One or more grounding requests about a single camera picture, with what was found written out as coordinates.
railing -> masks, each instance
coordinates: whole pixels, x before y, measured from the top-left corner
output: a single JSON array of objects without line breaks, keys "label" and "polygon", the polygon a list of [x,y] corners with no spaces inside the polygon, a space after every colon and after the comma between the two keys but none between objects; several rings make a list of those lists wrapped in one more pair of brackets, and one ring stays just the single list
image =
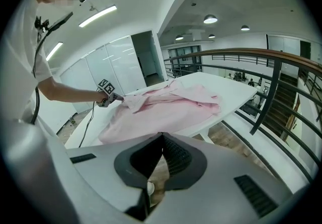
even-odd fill
[{"label": "railing", "polygon": [[[262,64],[262,65],[265,65],[266,67],[272,67],[273,74],[272,76],[268,76],[266,74],[250,71],[247,69],[240,69],[240,68],[223,66],[223,65],[202,64],[202,63],[196,62],[196,57],[210,56],[210,55],[212,56],[213,60],[221,59],[221,60],[235,60],[239,62],[246,61],[246,62],[251,62],[255,64]],[[189,58],[192,57],[193,63],[191,64],[174,63],[174,60],[185,58],[185,57],[189,57]],[[252,105],[249,102],[247,102],[244,105],[246,107],[251,108],[256,113],[258,113],[258,118],[256,121],[254,121],[255,119],[252,120],[251,118],[246,117],[244,114],[241,114],[239,111],[236,111],[236,114],[238,114],[240,117],[245,119],[248,123],[250,123],[253,126],[250,131],[250,134],[254,135],[257,130],[261,131],[267,138],[269,138],[276,146],[278,146],[278,148],[281,149],[297,165],[297,167],[302,171],[302,173],[304,174],[304,176],[307,178],[309,182],[312,181],[311,175],[308,173],[306,168],[299,162],[299,160],[289,150],[287,150],[279,141],[277,141],[276,138],[274,138],[271,134],[269,134],[266,130],[264,130],[261,127],[261,124],[263,124],[264,118],[267,119],[270,123],[274,123],[285,134],[290,136],[301,148],[303,148],[306,151],[306,153],[311,157],[311,159],[314,161],[314,163],[316,163],[317,166],[319,166],[320,159],[299,137],[297,137],[292,132],[291,130],[292,126],[288,125],[286,127],[282,125],[276,118],[273,118],[267,113],[272,103],[274,102],[280,109],[282,109],[287,113],[290,113],[291,116],[294,116],[299,120],[301,120],[302,123],[307,125],[311,130],[315,132],[315,134],[317,134],[320,138],[322,138],[322,132],[313,123],[311,123],[308,119],[303,117],[297,111],[294,111],[293,108],[289,107],[288,105],[285,105],[285,103],[283,103],[279,98],[275,97],[275,93],[278,86],[282,86],[287,90],[294,91],[298,94],[305,96],[307,99],[315,103],[317,112],[319,115],[316,121],[320,121],[320,117],[322,115],[322,101],[321,101],[322,89],[316,83],[316,80],[320,79],[322,81],[321,65],[309,59],[299,57],[290,53],[266,50],[266,49],[255,49],[255,48],[208,50],[208,51],[201,51],[196,53],[189,53],[187,55],[169,58],[164,61],[165,61],[165,66],[166,66],[168,76],[173,78],[181,77],[197,71],[202,71],[203,67],[213,67],[213,68],[219,68],[219,69],[227,69],[227,70],[233,70],[238,72],[244,72],[246,74],[251,74],[251,75],[263,78],[265,80],[271,81],[268,94],[265,95],[261,92],[257,92],[258,96],[266,100],[262,109],[259,109],[258,107]],[[305,85],[307,85],[308,87],[310,86],[310,90],[309,90],[310,93],[307,93],[299,89],[298,87],[280,79],[282,63],[287,63],[300,68],[299,77],[300,78],[303,78],[303,76],[305,77],[304,82],[305,82]]]}]

staircase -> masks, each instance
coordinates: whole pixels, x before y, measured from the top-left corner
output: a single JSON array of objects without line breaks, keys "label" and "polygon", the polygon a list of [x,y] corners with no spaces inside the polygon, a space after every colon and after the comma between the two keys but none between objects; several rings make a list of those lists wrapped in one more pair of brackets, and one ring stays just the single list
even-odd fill
[{"label": "staircase", "polygon": [[[280,80],[289,83],[295,87],[297,87],[297,79],[290,77],[286,74],[281,73]],[[296,98],[296,92],[290,91],[286,87],[282,85],[278,85],[274,99],[278,100],[291,109],[293,109]],[[276,122],[280,123],[282,126],[286,127],[290,113],[286,112],[280,105],[273,100],[270,109],[267,112],[267,116],[273,118]],[[278,137],[281,137],[283,130],[269,117],[265,117],[263,121],[263,125],[265,125],[268,129],[270,129],[273,133],[275,133]]]}]

table leg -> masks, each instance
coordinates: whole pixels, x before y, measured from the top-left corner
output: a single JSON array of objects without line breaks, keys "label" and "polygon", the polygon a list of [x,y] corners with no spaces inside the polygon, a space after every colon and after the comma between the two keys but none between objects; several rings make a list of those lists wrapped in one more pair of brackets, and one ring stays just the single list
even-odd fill
[{"label": "table leg", "polygon": [[209,132],[209,128],[207,129],[204,129],[200,132],[200,135],[202,137],[202,139],[204,139],[205,142],[208,142],[208,143],[211,143],[211,144],[214,144],[213,141],[209,138],[208,136],[208,132]]}]

wooden handrail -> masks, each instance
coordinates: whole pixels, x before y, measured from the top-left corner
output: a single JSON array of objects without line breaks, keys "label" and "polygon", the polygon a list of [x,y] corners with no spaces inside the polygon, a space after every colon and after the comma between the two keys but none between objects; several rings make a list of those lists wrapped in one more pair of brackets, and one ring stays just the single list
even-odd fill
[{"label": "wooden handrail", "polygon": [[182,56],[172,57],[165,59],[164,61],[170,61],[174,59],[180,59],[191,56],[211,56],[211,55],[247,55],[254,57],[263,57],[267,59],[280,59],[282,62],[287,62],[296,66],[304,66],[311,69],[311,72],[322,77],[322,65],[318,64],[310,59],[297,56],[287,52],[281,52],[270,49],[257,49],[257,48],[229,48],[229,49],[212,49],[201,52],[189,53]]}]

ceiling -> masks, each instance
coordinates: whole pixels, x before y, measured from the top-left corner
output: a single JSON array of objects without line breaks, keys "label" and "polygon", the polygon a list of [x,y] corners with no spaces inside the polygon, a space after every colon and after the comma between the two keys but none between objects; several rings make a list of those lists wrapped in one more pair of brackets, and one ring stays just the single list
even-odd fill
[{"label": "ceiling", "polygon": [[[203,23],[207,14],[213,14],[218,21],[211,25]],[[175,41],[178,34],[191,33],[191,29],[205,30],[202,40],[209,40],[209,34],[216,37],[240,33],[243,24],[251,31],[262,31],[263,18],[274,21],[274,15],[309,14],[301,0],[185,0],[174,14],[159,38],[160,45],[192,41],[192,35],[182,41]]]},{"label": "ceiling", "polygon": [[[106,43],[108,43],[116,38],[135,34],[135,32],[131,33],[131,26],[143,28],[142,26],[146,24],[152,29],[153,26],[147,23],[155,22],[159,9],[164,2],[165,0],[87,0],[83,4],[80,2],[41,4],[38,15],[42,16],[43,20],[49,19],[50,24],[71,11],[74,13],[70,20],[59,31],[53,32],[45,42],[46,55],[50,53],[57,42],[63,42],[63,46],[49,60],[50,68],[60,68],[72,54],[82,50],[88,43],[104,33],[107,34],[105,38]],[[96,11],[91,12],[89,10],[92,5],[99,11],[116,5],[117,10],[108,13],[84,28],[80,28],[79,23],[95,14]],[[91,50],[103,44],[93,45],[94,47]]]}]

